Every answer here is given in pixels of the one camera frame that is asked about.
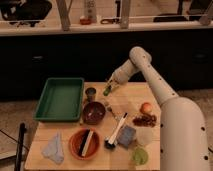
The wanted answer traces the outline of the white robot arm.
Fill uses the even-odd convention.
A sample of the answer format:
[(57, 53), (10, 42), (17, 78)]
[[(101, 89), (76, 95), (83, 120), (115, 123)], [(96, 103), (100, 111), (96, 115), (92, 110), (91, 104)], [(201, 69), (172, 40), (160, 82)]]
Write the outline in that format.
[(211, 171), (205, 119), (191, 99), (179, 96), (151, 65), (152, 57), (135, 46), (129, 59), (107, 81), (114, 90), (141, 72), (161, 108), (160, 171)]

